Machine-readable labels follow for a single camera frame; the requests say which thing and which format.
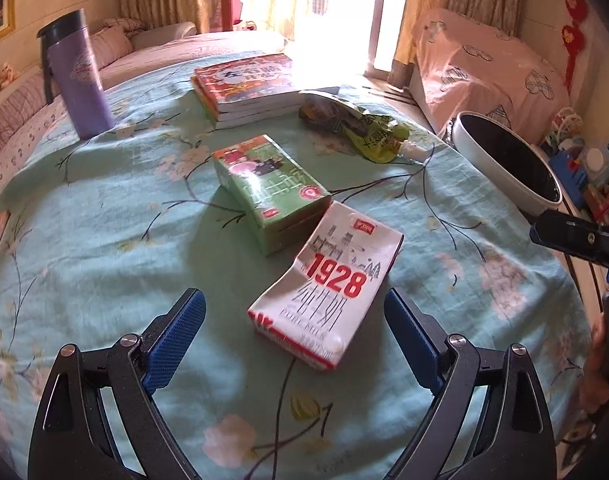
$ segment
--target black tumbler lid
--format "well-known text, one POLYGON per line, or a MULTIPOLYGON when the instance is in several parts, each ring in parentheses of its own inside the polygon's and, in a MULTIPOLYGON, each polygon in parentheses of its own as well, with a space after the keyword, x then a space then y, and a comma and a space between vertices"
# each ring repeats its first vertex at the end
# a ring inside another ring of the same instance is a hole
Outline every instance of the black tumbler lid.
POLYGON ((47 43, 46 47, 48 48, 70 34, 86 27, 87 20, 84 17, 84 10, 76 9, 42 27, 38 31, 38 38, 44 37, 47 43))

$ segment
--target light blue tablecloth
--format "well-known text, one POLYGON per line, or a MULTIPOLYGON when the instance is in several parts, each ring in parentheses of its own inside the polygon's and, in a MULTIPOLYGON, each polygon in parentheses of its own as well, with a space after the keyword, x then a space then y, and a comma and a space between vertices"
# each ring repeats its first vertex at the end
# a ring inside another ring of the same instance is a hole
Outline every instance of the light blue tablecloth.
MULTIPOLYGON (((0 211, 11 211, 0 245, 6 460, 26 475, 37 402, 60 346, 110 346, 143 330, 189 286, 206 295, 206 321, 155 399, 205 480, 271 478, 278 405, 277 478, 385 475, 431 399, 383 318, 391 286, 478 346, 527 345, 559 428, 587 322, 571 279, 548 250, 530 243, 517 209, 462 156, 419 130, 415 140, 436 146, 424 172, 417 164, 369 162, 340 139, 309 132, 295 115, 212 132, 188 78, 194 67, 230 57, 171 66, 112 89, 115 131, 81 142, 65 122, 0 196, 0 211), (296 362, 283 397, 292 358, 253 332, 246 309, 299 247, 264 257, 207 160, 211 151, 259 134, 269 134, 329 190, 351 188, 337 200, 405 235, 338 370, 296 362), (447 231, 436 216, 453 225, 447 231)), ((342 94, 393 112, 363 89, 342 94)), ((476 394, 478 407, 481 398, 476 394)), ((107 410, 115 422, 110 402, 107 410)), ((118 446, 136 467, 119 426, 118 446)), ((472 428, 467 420, 466 433, 472 428)))

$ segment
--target blue gripper pad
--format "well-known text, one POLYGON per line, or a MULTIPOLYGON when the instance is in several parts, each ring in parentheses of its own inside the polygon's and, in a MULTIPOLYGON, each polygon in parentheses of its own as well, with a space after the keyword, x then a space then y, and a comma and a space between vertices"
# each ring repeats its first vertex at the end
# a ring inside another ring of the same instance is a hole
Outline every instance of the blue gripper pad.
POLYGON ((412 308, 398 295, 395 289, 390 290, 384 299, 384 317, 389 324, 391 332, 396 338, 402 353, 407 359, 413 375, 418 384, 431 390, 437 396, 444 386, 444 378, 440 369, 440 354, 428 338, 425 330, 416 315, 425 317, 420 310, 412 304, 412 308))
POLYGON ((198 290, 184 304, 149 352, 147 374, 142 379, 142 386, 150 396, 158 388, 169 384, 205 316, 206 300, 198 290))

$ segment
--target purple tumbler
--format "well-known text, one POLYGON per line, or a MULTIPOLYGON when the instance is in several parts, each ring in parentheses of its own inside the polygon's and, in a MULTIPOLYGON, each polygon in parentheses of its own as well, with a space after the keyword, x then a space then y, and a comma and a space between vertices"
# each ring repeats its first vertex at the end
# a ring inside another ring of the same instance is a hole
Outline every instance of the purple tumbler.
POLYGON ((38 32, 42 43, 44 95, 54 101, 55 77, 69 117, 82 140, 114 127, 116 121, 105 99, 89 30, 82 9, 60 16, 38 32))

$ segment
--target white milk carton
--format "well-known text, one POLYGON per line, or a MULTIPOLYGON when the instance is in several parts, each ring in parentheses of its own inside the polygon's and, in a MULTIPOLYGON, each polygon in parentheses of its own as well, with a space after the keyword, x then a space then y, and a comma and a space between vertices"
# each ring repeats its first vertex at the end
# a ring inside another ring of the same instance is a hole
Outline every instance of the white milk carton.
POLYGON ((403 235, 333 202, 294 264, 249 308, 256 329, 315 368, 337 367, 403 235))

